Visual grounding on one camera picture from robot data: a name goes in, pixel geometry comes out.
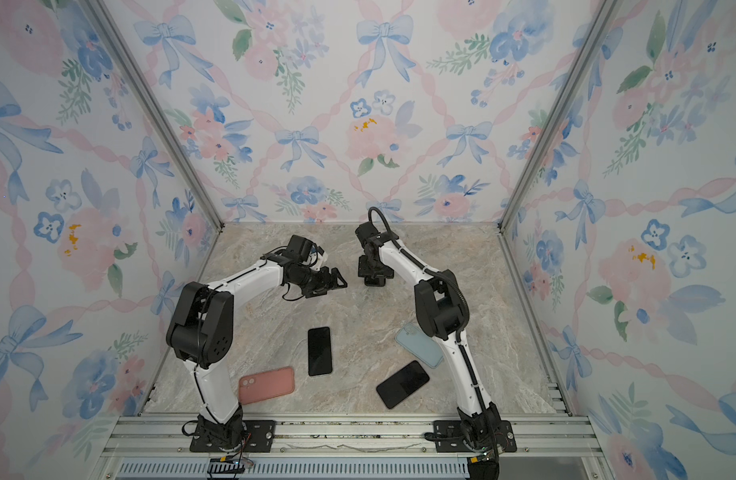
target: beige marble surface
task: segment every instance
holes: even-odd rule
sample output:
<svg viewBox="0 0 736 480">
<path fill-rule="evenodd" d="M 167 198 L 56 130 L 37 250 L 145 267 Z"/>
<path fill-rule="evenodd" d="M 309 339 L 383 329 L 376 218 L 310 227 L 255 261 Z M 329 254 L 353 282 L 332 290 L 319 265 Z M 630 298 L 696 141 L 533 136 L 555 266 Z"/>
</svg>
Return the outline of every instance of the beige marble surface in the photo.
<svg viewBox="0 0 736 480">
<path fill-rule="evenodd" d="M 244 406 L 246 412 L 380 413 L 376 386 L 415 359 L 396 341 L 406 322 L 415 322 L 411 286 L 397 276 L 383 288 L 363 285 L 357 277 L 360 243 L 356 224 L 230 224 L 219 236 L 202 281 L 219 280 L 256 261 L 292 234 L 314 240 L 328 253 L 326 264 L 338 267 L 349 283 L 314 299 L 285 302 L 285 287 L 268 290 L 248 302 L 235 319 L 228 353 L 233 388 L 242 376 L 292 366 L 294 393 Z M 530 337 L 506 262 L 492 225 L 393 226 L 411 251 L 425 262 L 450 269 L 469 303 L 469 346 L 482 382 L 502 413 L 554 412 L 546 374 Z M 289 296 L 296 297 L 297 287 Z M 306 332 L 329 326 L 334 372 L 307 375 Z M 393 412 L 454 413 L 456 396 L 443 361 L 424 365 L 430 381 Z M 169 354 L 146 412 L 196 412 L 200 400 L 183 364 Z"/>
</svg>

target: floral wallpaper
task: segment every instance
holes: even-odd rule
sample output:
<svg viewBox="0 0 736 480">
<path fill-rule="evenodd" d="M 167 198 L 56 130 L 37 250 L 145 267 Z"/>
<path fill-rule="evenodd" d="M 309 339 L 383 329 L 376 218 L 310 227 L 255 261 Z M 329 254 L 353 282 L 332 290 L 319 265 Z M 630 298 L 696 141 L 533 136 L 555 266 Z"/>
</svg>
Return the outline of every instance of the floral wallpaper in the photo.
<svg viewBox="0 0 736 480">
<path fill-rule="evenodd" d="M 74 1 L 0 0 L 0 478 L 86 478 L 216 230 Z"/>
<path fill-rule="evenodd" d="M 598 0 L 107 6 L 227 221 L 493 222 Z"/>
<path fill-rule="evenodd" d="M 576 95 L 509 231 L 572 408 L 618 480 L 736 478 L 736 1 L 621 2 Z"/>
</svg>

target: black smartphone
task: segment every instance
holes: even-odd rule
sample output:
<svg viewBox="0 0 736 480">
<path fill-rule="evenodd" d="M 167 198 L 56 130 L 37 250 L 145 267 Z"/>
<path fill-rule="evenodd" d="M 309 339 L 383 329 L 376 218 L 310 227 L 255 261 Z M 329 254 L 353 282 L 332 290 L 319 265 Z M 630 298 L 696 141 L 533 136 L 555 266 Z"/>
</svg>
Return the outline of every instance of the black smartphone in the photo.
<svg viewBox="0 0 736 480">
<path fill-rule="evenodd" d="M 395 408 L 430 380 L 418 361 L 413 360 L 390 378 L 384 380 L 376 391 L 386 408 Z"/>
<path fill-rule="evenodd" d="M 330 328 L 322 326 L 306 333 L 306 348 L 310 358 L 310 376 L 327 375 L 334 371 L 330 353 Z"/>
</svg>

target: robotic arm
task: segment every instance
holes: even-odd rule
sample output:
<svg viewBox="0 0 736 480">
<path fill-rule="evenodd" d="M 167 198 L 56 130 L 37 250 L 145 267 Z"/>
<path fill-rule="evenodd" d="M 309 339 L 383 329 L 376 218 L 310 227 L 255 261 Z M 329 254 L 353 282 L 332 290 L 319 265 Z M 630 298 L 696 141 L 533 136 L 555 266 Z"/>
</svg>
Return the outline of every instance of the robotic arm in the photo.
<svg viewBox="0 0 736 480">
<path fill-rule="evenodd" d="M 373 225 L 374 211 L 381 217 L 385 232 L 380 233 Z M 517 445 L 511 425 L 498 414 L 472 362 L 465 331 L 469 307 L 456 276 L 450 270 L 441 272 L 425 264 L 411 253 L 378 208 L 368 210 L 368 222 L 358 226 L 355 234 L 365 252 L 357 275 L 366 285 L 384 286 L 395 273 L 412 285 L 419 327 L 440 345 L 453 374 L 462 439 L 470 450 L 480 454 L 470 459 L 470 478 L 497 478 L 498 451 L 515 452 Z M 427 439 L 449 438 L 429 434 Z"/>
<path fill-rule="evenodd" d="M 232 452 L 248 435 L 224 359 L 232 345 L 235 312 L 256 295 L 286 283 L 289 288 L 291 283 L 301 288 L 299 298 L 346 288 L 338 269 L 324 266 L 326 258 L 314 242 L 293 235 L 286 247 L 263 255 L 246 270 L 207 285 L 184 286 L 165 341 L 184 361 L 198 387 L 202 407 L 194 438 L 201 445 Z"/>
</svg>

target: light blue phone case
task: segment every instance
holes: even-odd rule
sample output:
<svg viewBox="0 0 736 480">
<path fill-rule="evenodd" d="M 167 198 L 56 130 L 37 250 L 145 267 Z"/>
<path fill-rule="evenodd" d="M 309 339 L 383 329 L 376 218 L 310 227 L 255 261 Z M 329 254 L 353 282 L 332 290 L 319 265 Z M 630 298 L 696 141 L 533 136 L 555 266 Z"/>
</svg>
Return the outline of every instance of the light blue phone case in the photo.
<svg viewBox="0 0 736 480">
<path fill-rule="evenodd" d="M 434 340 L 429 338 L 418 326 L 406 323 L 395 336 L 402 348 L 411 352 L 417 359 L 431 368 L 437 368 L 442 362 L 442 350 Z"/>
</svg>

